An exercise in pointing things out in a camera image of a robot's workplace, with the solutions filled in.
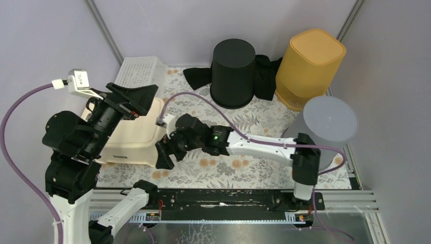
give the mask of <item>white plastic basket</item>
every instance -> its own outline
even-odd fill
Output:
[[[127,88],[155,84],[159,87],[156,97],[161,98],[165,89],[167,75],[168,66],[156,56],[126,57],[115,84]]]

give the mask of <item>gray trash can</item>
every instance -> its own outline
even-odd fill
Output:
[[[342,149],[358,130],[358,118],[344,101],[330,96],[312,98],[282,137],[306,133],[316,145]],[[326,169],[337,154],[321,150],[319,171]]]

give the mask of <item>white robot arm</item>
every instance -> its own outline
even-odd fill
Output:
[[[189,114],[181,116],[177,121],[173,118],[174,116],[166,114],[161,121],[158,121],[159,126],[166,128],[167,136],[156,144],[159,153],[156,168],[172,169],[174,165],[169,155],[174,155],[177,161],[181,161],[187,151],[197,148],[213,156],[262,157],[293,167],[295,198],[303,201],[311,199],[313,186],[317,183],[320,151],[310,148],[274,146],[274,144],[297,143],[314,145],[308,135],[300,133],[298,138],[272,138],[245,134],[248,138],[246,139],[231,127],[208,127]]]

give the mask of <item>white cable tie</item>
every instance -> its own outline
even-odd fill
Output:
[[[64,223],[64,222],[65,222],[64,220],[54,221],[54,222],[52,222],[52,226],[56,226],[56,225],[58,225],[59,223]]]

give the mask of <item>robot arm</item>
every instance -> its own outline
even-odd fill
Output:
[[[53,149],[45,172],[45,187],[50,201],[64,225],[65,244],[113,242],[126,221],[148,203],[155,204],[157,187],[137,182],[130,194],[106,215],[88,223],[88,210],[100,166],[94,159],[122,119],[147,115],[158,87],[150,85],[128,89],[108,83],[110,93],[89,88],[84,70],[71,70],[67,80],[52,81],[54,88],[68,86],[69,92],[89,98],[94,109],[88,121],[70,111],[52,116],[46,124],[42,143]]]
[[[294,197],[300,201],[309,201],[313,186],[317,183],[320,151],[310,148],[278,147],[265,144],[311,144],[312,139],[299,133],[297,138],[272,138],[247,135],[248,138],[263,143],[251,142],[239,135],[231,127],[209,127],[199,119],[185,114],[173,123],[172,115],[165,115],[159,126],[166,127],[167,134],[156,144],[159,158],[156,168],[172,169],[174,164],[170,155],[181,161],[190,150],[201,148],[213,156],[250,155],[278,161],[293,168]]]

